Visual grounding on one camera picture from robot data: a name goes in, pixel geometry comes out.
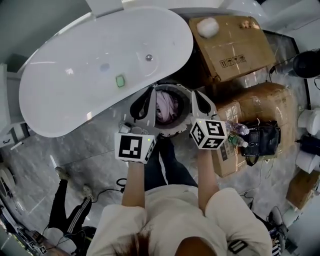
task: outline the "striped pants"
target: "striped pants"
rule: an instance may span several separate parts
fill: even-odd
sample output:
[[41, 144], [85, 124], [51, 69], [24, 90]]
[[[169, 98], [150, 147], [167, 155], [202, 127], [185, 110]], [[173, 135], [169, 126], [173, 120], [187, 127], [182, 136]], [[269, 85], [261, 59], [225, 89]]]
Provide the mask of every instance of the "striped pants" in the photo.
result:
[[64, 234], [76, 234], [82, 230], [82, 224], [91, 209], [92, 199], [84, 198], [82, 204], [74, 208], [67, 218], [65, 209], [67, 185], [67, 180], [60, 181], [53, 200], [48, 228], [57, 228]]

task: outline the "brown cardboard box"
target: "brown cardboard box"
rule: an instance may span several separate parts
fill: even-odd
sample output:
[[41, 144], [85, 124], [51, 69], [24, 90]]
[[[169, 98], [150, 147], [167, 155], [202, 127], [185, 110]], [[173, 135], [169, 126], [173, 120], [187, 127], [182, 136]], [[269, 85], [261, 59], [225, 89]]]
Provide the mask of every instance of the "brown cardboard box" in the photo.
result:
[[253, 17], [214, 16], [219, 31], [201, 37], [197, 24], [205, 17], [192, 18], [189, 26], [202, 53], [208, 75], [215, 82], [244, 76], [276, 62], [267, 38]]
[[286, 199], [298, 209], [302, 209], [313, 195], [320, 173], [316, 170], [310, 174], [300, 170], [291, 180]]
[[[276, 120], [281, 130], [277, 154], [287, 151], [295, 143], [297, 104], [292, 92], [283, 85], [264, 82], [245, 89], [222, 104], [216, 104], [222, 121], [252, 122]], [[229, 142], [212, 151], [215, 172], [225, 177], [245, 167], [245, 158]]]

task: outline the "pink cloth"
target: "pink cloth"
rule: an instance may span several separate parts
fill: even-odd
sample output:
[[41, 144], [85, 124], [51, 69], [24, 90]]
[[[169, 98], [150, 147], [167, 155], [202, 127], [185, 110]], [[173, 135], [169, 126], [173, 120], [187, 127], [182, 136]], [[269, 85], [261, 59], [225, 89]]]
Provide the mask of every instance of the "pink cloth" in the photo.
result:
[[161, 123], [173, 121], [178, 114], [178, 101], [169, 93], [156, 91], [156, 117]]

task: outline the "green button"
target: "green button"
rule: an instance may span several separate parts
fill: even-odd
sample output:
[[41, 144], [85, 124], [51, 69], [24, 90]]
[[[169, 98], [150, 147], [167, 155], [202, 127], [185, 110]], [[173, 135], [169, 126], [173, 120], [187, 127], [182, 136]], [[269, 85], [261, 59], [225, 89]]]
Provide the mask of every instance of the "green button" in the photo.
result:
[[118, 87], [123, 87], [123, 86], [125, 86], [125, 83], [126, 83], [126, 81], [125, 81], [125, 78], [124, 78], [124, 76], [121, 74], [121, 75], [118, 75], [116, 78], [115, 78], [115, 80], [116, 80], [116, 85], [118, 86]]

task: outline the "hair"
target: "hair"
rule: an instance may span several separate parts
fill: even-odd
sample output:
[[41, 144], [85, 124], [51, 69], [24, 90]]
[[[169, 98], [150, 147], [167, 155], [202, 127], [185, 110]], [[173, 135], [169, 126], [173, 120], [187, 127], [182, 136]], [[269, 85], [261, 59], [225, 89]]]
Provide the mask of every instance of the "hair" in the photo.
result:
[[139, 232], [130, 236], [130, 242], [119, 249], [113, 245], [116, 256], [149, 256], [150, 233]]

